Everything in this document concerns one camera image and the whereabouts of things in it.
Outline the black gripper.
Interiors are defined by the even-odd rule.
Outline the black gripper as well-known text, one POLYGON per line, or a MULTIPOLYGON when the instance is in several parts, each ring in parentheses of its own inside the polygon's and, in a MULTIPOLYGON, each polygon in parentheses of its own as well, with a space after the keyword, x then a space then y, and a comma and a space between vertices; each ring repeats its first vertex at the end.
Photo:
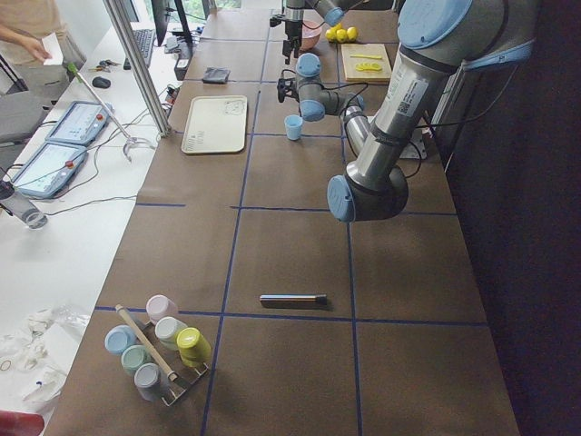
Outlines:
POLYGON ((285 64, 291 63, 291 55, 293 55, 293 58, 297 59, 299 57, 299 51, 300 51, 299 38, 285 40, 282 45, 282 54, 285 57, 285 64))

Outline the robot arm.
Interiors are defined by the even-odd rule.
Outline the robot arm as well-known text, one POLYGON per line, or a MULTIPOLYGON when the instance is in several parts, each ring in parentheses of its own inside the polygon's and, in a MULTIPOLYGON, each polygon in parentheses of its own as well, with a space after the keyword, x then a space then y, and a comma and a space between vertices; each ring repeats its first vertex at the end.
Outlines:
POLYGON ((330 179, 327 200, 336 219, 352 223, 391 218, 409 189, 397 161, 428 104, 457 72, 524 62, 532 53, 538 1, 407 1, 398 20, 399 50, 380 109, 372 119, 362 100, 326 88, 320 59, 299 56, 291 93, 303 120, 337 115, 357 158, 330 179))
POLYGON ((281 11, 270 17, 270 27, 284 24, 286 39, 282 43, 284 62, 289 65, 291 58, 297 59, 302 44, 302 28, 305 9, 312 9, 324 24, 337 25, 344 15, 354 9, 388 10, 395 1, 356 1, 356 0, 307 0, 282 1, 281 11))

